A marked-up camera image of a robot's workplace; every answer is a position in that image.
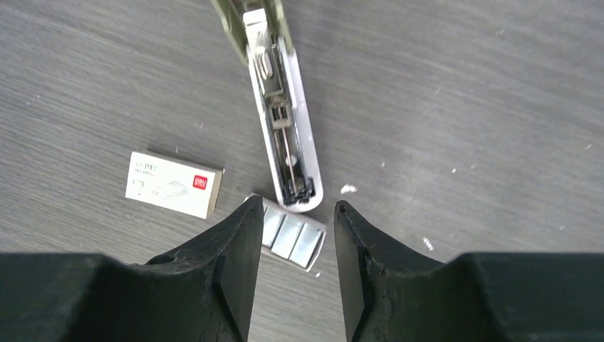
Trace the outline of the white staple box sleeve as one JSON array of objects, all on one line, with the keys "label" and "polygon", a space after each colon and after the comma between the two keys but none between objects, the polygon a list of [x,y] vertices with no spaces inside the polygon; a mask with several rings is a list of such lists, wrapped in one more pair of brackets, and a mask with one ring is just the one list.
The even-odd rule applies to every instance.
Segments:
[{"label": "white staple box sleeve", "polygon": [[206,219],[214,214],[222,170],[159,157],[130,156],[125,196],[146,204]]}]

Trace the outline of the white and green stapler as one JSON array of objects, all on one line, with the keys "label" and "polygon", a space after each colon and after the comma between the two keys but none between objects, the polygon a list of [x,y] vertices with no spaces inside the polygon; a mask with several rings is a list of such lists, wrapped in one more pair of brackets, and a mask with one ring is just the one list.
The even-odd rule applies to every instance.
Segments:
[{"label": "white and green stapler", "polygon": [[323,183],[283,4],[212,3],[225,34],[249,69],[277,202],[290,212],[309,212],[323,200]]}]

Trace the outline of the staple tray with staples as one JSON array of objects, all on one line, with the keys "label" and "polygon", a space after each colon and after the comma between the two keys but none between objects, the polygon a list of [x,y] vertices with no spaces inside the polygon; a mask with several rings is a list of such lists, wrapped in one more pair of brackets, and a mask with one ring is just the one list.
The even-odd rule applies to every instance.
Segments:
[{"label": "staple tray with staples", "polygon": [[292,213],[263,198],[261,253],[295,269],[309,272],[326,239],[326,225],[306,215]]}]

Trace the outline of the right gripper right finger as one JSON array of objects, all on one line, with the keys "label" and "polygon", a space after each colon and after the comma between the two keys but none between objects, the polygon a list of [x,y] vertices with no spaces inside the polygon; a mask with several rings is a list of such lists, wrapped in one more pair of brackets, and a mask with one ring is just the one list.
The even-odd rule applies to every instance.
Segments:
[{"label": "right gripper right finger", "polygon": [[341,200],[335,247],[348,341],[601,341],[603,255],[470,252],[440,262]]}]

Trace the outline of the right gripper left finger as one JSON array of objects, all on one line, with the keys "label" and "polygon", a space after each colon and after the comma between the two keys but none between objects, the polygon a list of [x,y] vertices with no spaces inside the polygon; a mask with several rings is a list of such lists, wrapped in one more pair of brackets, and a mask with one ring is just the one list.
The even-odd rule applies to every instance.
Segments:
[{"label": "right gripper left finger", "polygon": [[3,253],[3,341],[246,341],[264,207],[227,218],[145,264],[104,254]]}]

